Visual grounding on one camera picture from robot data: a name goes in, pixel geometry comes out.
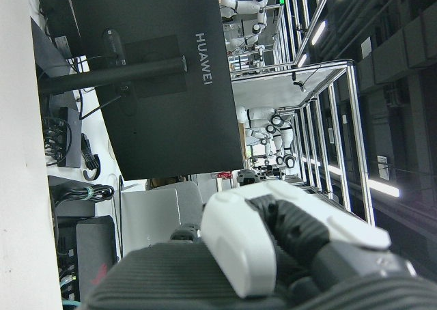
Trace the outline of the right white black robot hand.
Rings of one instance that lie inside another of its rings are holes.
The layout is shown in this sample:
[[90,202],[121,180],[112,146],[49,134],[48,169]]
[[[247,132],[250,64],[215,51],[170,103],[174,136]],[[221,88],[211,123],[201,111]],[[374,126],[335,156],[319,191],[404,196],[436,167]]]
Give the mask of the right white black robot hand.
[[84,309],[435,309],[389,233],[278,180],[211,196],[194,242],[127,254]]

